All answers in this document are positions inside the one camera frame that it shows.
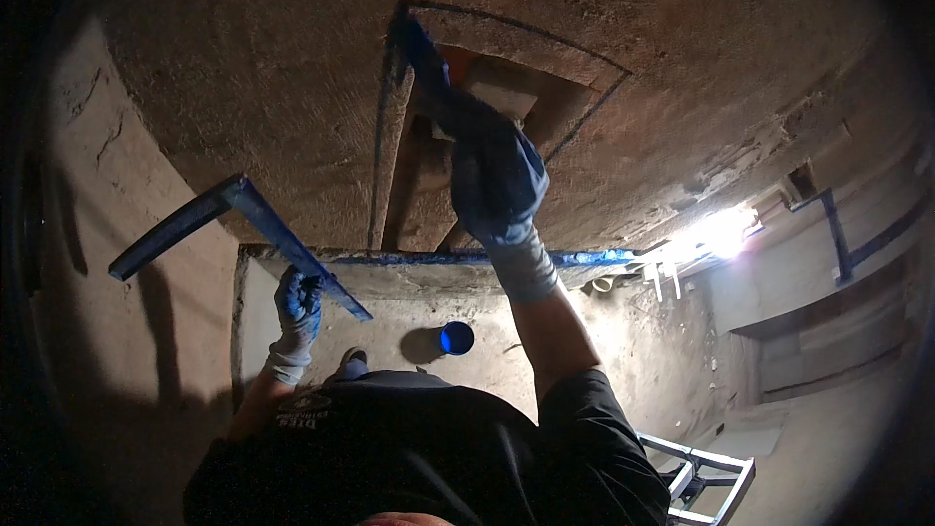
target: ceiling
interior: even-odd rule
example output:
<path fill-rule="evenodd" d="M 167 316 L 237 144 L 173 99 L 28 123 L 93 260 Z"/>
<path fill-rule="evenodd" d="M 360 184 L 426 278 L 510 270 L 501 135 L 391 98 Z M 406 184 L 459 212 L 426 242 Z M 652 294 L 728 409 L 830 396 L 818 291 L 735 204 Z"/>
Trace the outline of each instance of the ceiling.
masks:
<path fill-rule="evenodd" d="M 195 192 L 246 172 L 312 246 L 466 245 L 447 149 L 412 135 L 411 76 L 384 57 L 400 1 L 98 0 L 123 82 Z M 537 224 L 554 249 L 646 247 L 775 183 L 837 138 L 861 108 L 843 94 L 880 89 L 861 70 L 896 49 L 877 0 L 406 1 L 458 81 L 496 87 L 472 79 L 478 61 L 518 73 L 506 98 L 531 106 L 548 158 Z"/>

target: bright light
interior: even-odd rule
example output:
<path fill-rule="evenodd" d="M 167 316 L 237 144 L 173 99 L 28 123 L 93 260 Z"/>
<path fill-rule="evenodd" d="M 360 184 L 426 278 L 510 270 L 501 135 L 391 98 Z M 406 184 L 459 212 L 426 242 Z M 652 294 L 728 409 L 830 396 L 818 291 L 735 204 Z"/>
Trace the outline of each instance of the bright light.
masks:
<path fill-rule="evenodd" d="M 754 210 L 734 207 L 704 218 L 679 237 L 695 244 L 698 250 L 729 259 L 740 254 L 747 230 L 755 224 Z"/>

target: pipe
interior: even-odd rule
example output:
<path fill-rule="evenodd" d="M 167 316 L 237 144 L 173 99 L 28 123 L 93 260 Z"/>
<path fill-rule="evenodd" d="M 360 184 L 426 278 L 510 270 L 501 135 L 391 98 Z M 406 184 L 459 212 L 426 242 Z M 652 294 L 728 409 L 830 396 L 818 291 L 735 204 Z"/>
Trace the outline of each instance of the pipe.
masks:
<path fill-rule="evenodd" d="M 591 281 L 591 286 L 594 287 L 594 290 L 597 292 L 610 292 L 614 288 L 614 280 L 617 278 L 617 275 L 607 275 L 600 276 Z"/>

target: blue-painted metal frame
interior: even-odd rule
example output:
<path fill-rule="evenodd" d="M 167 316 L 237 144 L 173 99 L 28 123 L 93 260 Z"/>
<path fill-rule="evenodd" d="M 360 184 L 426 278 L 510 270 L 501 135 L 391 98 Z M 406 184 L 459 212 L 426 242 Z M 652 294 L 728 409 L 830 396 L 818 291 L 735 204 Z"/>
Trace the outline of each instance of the blue-painted metal frame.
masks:
<path fill-rule="evenodd" d="M 126 280 L 186 236 L 231 209 L 240 210 L 300 272 L 321 276 L 324 291 L 357 320 L 373 319 L 368 310 L 311 255 L 244 174 L 229 177 L 156 224 L 111 263 L 111 276 Z"/>
<path fill-rule="evenodd" d="M 886 248 L 890 242 L 905 234 L 906 230 L 915 224 L 919 217 L 929 206 L 929 192 L 922 194 L 919 200 L 912 208 L 896 221 L 887 226 L 883 231 L 873 236 L 853 252 L 847 248 L 847 239 L 844 237 L 844 228 L 841 225 L 841 219 L 838 217 L 838 207 L 834 202 L 834 194 L 831 189 L 825 189 L 812 199 L 803 202 L 792 210 L 798 212 L 806 205 L 821 200 L 824 206 L 824 216 L 827 218 L 828 226 L 831 228 L 831 240 L 834 242 L 834 249 L 838 254 L 838 269 L 841 275 L 838 278 L 838 285 L 846 285 L 854 280 L 854 269 L 880 250 Z"/>
<path fill-rule="evenodd" d="M 550 252 L 557 268 L 575 266 L 622 266 L 634 261 L 632 250 L 611 249 L 602 252 Z M 462 264 L 472 266 L 490 265 L 483 251 L 463 251 L 438 254 L 433 252 L 351 252 L 339 256 L 325 257 L 328 264 L 361 264 L 368 266 Z"/>

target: man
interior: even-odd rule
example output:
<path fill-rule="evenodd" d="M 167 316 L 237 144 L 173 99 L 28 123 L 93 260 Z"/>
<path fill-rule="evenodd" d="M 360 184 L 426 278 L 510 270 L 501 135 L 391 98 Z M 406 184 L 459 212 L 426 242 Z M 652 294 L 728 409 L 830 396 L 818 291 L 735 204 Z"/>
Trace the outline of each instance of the man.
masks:
<path fill-rule="evenodd" d="M 282 337 L 227 438 L 192 477 L 186 520 L 664 523 L 669 492 L 532 225 L 548 186 L 542 159 L 505 117 L 447 86 L 417 24 L 406 32 L 423 108 L 455 139 L 455 213 L 490 256 L 532 364 L 539 426 L 496 396 L 436 376 L 368 372 L 359 348 L 321 388 L 295 393 L 321 325 L 321 285 L 290 268 L 275 295 Z"/>

